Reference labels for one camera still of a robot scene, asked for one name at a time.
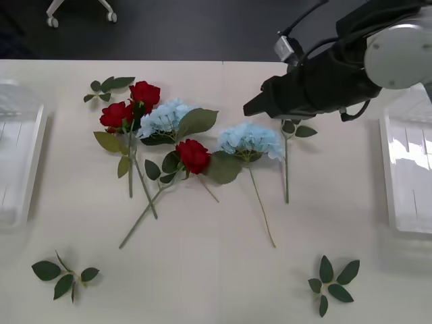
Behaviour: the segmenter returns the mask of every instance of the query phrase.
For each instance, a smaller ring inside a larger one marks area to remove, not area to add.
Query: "artificial flower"
[[[249,121],[222,132],[218,144],[229,154],[253,151],[267,153],[270,159],[280,161],[284,153],[281,136],[277,132]]]
[[[151,113],[153,106],[161,100],[161,89],[145,81],[130,86],[130,97],[137,103],[144,103],[145,115]]]
[[[141,128],[137,137],[148,138],[156,132],[175,132],[180,120],[196,107],[187,106],[181,99],[174,99],[158,106],[141,118]]]
[[[187,139],[175,147],[184,166],[194,174],[202,173],[210,164],[211,154],[195,140]]]
[[[101,124],[108,127],[107,131],[110,133],[114,133],[116,128],[123,126],[123,119],[126,119],[128,125],[130,125],[134,117],[132,108],[132,104],[126,106],[124,102],[113,103],[108,108],[102,109]]]

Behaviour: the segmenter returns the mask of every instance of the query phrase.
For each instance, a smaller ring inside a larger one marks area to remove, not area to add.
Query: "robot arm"
[[[315,6],[326,3],[326,0]],[[432,7],[425,0],[372,0],[336,24],[337,37],[303,53],[280,33],[275,50],[290,64],[285,76],[264,82],[262,93],[244,106],[246,116],[266,112],[272,118],[308,119],[339,111],[342,121],[356,119],[382,88],[409,88],[423,83],[432,95]],[[309,59],[319,47],[333,43]],[[356,115],[346,107],[364,102]]]

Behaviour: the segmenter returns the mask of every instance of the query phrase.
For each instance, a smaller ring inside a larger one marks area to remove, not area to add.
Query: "chair leg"
[[[113,13],[113,8],[109,5],[109,3],[106,0],[99,0],[99,2],[108,10],[109,13]]]
[[[54,0],[47,10],[48,18],[53,18],[53,14],[65,0]]]

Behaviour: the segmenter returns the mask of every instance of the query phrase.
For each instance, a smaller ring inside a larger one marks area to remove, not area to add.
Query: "leaf sprig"
[[[359,268],[360,260],[351,261],[334,281],[333,267],[329,259],[323,256],[319,267],[321,280],[317,278],[308,280],[311,290],[320,298],[319,314],[321,317],[324,317],[329,307],[328,299],[323,294],[323,287],[327,287],[328,292],[341,302],[354,302],[350,293],[342,286],[348,285],[357,276]]]
[[[98,274],[99,270],[96,268],[87,268],[81,275],[78,275],[75,271],[71,270],[63,260],[61,260],[57,251],[55,251],[57,255],[57,259],[60,264],[63,266],[67,274],[60,278],[57,284],[54,287],[54,300],[62,297],[69,290],[72,289],[71,299],[72,304],[75,299],[75,289],[76,289],[76,281],[78,280],[85,288],[87,288],[87,283],[92,281]],[[51,281],[61,274],[61,269],[55,263],[50,261],[40,261],[32,265],[34,274],[42,281]]]
[[[111,76],[102,83],[95,80],[90,84],[90,87],[94,93],[86,95],[84,97],[84,102],[86,103],[96,97],[108,102],[111,99],[111,90],[125,88],[133,83],[133,81],[135,81],[135,77],[114,78]]]

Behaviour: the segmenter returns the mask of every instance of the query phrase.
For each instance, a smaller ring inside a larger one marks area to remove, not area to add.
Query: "chair wheel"
[[[47,25],[51,28],[57,28],[59,26],[59,21],[54,17],[47,19]]]
[[[107,20],[115,24],[117,22],[117,14],[115,12],[107,13]]]

